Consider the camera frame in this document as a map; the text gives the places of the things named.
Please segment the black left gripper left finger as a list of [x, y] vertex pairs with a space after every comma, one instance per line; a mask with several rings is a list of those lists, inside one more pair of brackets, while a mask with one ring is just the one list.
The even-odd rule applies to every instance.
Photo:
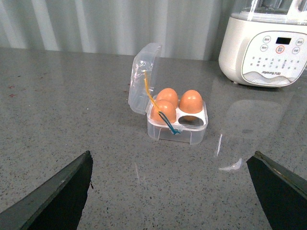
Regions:
[[93, 158], [86, 151], [0, 214], [2, 230], [75, 230], [87, 200]]

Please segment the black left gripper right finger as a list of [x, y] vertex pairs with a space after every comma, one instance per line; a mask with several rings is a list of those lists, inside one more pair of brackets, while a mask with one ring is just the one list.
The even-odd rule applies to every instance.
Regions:
[[266, 218], [273, 230], [307, 228], [307, 181], [256, 151], [248, 170]]

